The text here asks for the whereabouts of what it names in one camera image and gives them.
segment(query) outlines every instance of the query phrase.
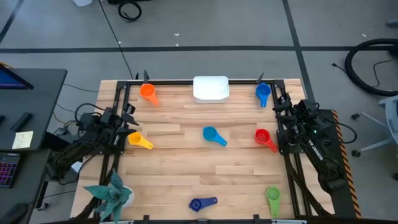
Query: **warning tape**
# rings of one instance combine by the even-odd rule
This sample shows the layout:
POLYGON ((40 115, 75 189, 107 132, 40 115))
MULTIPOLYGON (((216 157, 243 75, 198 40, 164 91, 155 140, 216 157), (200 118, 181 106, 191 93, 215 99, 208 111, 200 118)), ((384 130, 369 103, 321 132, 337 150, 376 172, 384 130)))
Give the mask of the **warning tape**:
MULTIPOLYGON (((333 117, 336 122, 338 122, 338 116, 337 112, 332 110, 333 117)), ((340 149, 341 149, 341 155, 343 156, 343 162, 344 162, 344 170, 346 171, 346 176, 347 176, 347 181, 349 185, 349 191, 351 192, 351 197, 353 198, 354 202, 354 209, 355 209, 355 215, 356 218, 361 218, 361 209, 359 209, 359 204, 358 204, 358 198, 356 197, 356 192, 354 188, 354 182, 353 182, 353 176, 351 175, 351 169, 349 168, 348 164, 348 158, 347 158, 347 151, 344 146, 343 142, 343 135, 341 133, 341 128, 340 125, 336 124, 336 130, 337 130, 337 135, 340 141, 340 149)))

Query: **yellow measuring cup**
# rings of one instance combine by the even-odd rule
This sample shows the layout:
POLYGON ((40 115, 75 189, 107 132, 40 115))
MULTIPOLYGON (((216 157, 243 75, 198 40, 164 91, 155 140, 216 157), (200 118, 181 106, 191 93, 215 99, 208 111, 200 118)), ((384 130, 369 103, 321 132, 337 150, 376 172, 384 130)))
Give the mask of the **yellow measuring cup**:
POLYGON ((150 143, 148 140, 146 140, 140 133, 135 132, 132 134, 129 134, 129 143, 133 145, 138 145, 145 147, 147 149, 152 149, 154 145, 150 143))

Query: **plant pot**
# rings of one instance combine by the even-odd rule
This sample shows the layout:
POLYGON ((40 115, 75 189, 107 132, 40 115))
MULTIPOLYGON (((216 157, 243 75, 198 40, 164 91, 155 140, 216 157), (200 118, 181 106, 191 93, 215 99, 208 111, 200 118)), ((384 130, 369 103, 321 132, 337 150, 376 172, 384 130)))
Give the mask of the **plant pot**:
POLYGON ((123 185, 123 187, 131 191, 131 194, 129 195, 129 200, 127 200, 127 202, 124 203, 124 205, 122 206, 122 208, 128 208, 132 204, 132 201, 134 201, 134 191, 126 185, 123 185))

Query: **dark blue measuring cup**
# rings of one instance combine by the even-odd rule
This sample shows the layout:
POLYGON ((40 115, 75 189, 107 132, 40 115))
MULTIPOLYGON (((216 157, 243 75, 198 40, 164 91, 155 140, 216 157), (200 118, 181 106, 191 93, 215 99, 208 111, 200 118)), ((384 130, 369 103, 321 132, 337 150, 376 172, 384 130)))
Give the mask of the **dark blue measuring cup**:
POLYGON ((189 203, 189 207, 194 210, 195 212, 199 212, 199 210, 217 204, 217 198, 195 198, 189 203))

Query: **monitor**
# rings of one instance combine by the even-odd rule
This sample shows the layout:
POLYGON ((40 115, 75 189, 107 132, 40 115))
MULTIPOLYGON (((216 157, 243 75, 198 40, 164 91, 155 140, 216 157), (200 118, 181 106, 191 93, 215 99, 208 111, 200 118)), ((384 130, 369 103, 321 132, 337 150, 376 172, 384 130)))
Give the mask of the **monitor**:
POLYGON ((32 90, 33 85, 15 74, 7 67, 0 65, 0 90, 32 90))

